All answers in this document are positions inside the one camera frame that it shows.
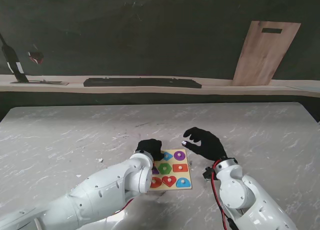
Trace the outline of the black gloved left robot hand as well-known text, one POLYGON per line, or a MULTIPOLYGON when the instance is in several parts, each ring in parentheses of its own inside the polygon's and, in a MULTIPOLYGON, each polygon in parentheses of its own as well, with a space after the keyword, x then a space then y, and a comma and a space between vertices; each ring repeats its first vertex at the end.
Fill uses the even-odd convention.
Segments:
POLYGON ((149 153, 154 161, 161 161, 164 158, 164 154, 161 152, 162 141, 157 139, 145 139, 141 140, 136 148, 137 153, 149 153))

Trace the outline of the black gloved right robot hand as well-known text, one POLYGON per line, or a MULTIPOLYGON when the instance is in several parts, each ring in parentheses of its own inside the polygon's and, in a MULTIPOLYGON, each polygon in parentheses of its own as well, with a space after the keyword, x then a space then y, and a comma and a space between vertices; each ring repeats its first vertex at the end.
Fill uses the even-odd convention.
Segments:
POLYGON ((185 148, 207 160, 216 162, 220 159, 227 158, 227 153, 220 139, 210 131, 192 127, 184 132, 183 137, 193 141, 193 143, 183 141, 182 145, 185 148))

